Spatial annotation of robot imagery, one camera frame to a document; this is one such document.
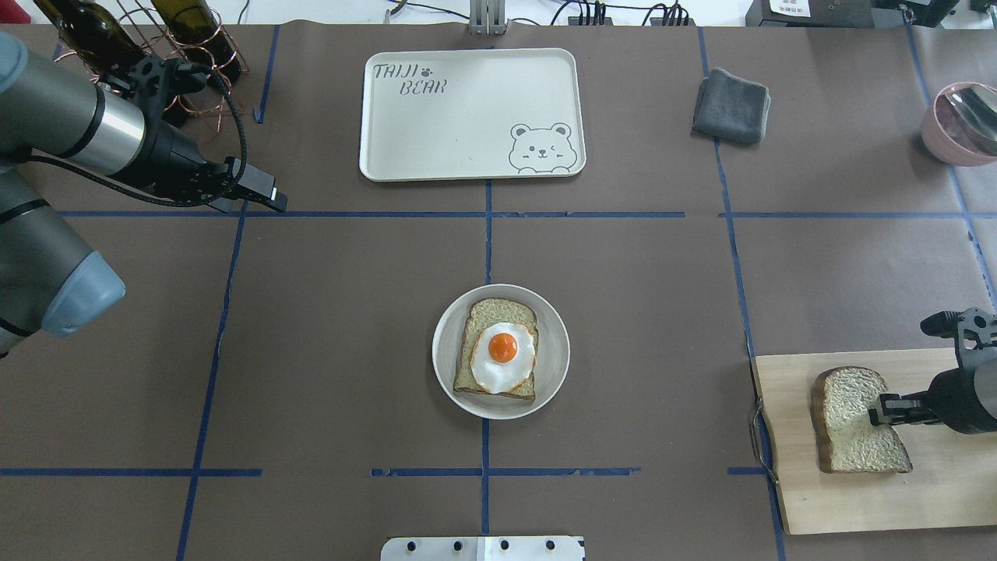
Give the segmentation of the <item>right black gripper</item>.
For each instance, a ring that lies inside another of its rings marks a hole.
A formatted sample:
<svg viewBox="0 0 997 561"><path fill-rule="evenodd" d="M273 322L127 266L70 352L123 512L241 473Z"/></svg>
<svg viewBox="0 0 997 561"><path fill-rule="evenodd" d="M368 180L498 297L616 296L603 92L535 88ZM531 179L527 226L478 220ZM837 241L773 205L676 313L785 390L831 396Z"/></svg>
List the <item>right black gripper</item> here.
<svg viewBox="0 0 997 561"><path fill-rule="evenodd" d="M922 333L953 340L957 367L938 373L926 392L881 393L868 409L870 424L944 424L968 436L994 432L995 323L993 313L979 308L923 319Z"/></svg>

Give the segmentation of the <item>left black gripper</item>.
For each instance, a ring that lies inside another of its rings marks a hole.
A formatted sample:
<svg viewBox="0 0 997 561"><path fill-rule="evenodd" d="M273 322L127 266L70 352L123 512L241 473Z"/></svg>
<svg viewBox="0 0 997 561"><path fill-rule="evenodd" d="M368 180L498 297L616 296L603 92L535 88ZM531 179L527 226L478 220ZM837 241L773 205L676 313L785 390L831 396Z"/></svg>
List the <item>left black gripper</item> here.
<svg viewBox="0 0 997 561"><path fill-rule="evenodd" d="M220 86L225 103L234 105L224 79L204 64L149 55L132 67L115 65L104 72L102 85L120 92L122 99L139 108L145 119L145 136L132 163L102 178L102 185L158 206L195 207L229 199L284 213L288 198L279 192L277 179L245 163L245 127L238 115L234 121L240 157L227 157L222 163L207 160L194 139L164 120L164 111L175 97L199 92L208 82Z"/></svg>

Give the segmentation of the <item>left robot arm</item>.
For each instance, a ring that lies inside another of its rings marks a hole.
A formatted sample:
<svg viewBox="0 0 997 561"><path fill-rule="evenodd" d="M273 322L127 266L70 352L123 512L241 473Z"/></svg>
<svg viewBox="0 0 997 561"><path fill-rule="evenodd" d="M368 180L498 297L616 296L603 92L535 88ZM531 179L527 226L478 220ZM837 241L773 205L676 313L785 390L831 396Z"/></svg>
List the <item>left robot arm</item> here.
<svg viewBox="0 0 997 561"><path fill-rule="evenodd" d="M167 123L174 97L222 86L238 152L204 157ZM238 108L217 70L156 55L89 79L2 33L2 354L36 333L70 337L125 297L127 288L56 209L57 185L92 185L159 207L231 212L240 201L284 212L273 175L248 160Z"/></svg>

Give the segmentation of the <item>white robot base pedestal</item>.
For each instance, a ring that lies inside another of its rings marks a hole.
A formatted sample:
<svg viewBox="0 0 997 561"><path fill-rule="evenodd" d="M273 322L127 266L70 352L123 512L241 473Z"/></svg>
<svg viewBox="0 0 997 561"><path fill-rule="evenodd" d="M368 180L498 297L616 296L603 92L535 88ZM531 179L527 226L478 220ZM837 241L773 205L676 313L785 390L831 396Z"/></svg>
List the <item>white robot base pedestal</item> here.
<svg viewBox="0 0 997 561"><path fill-rule="evenodd" d="M396 537L381 560L584 560L583 537L570 535Z"/></svg>

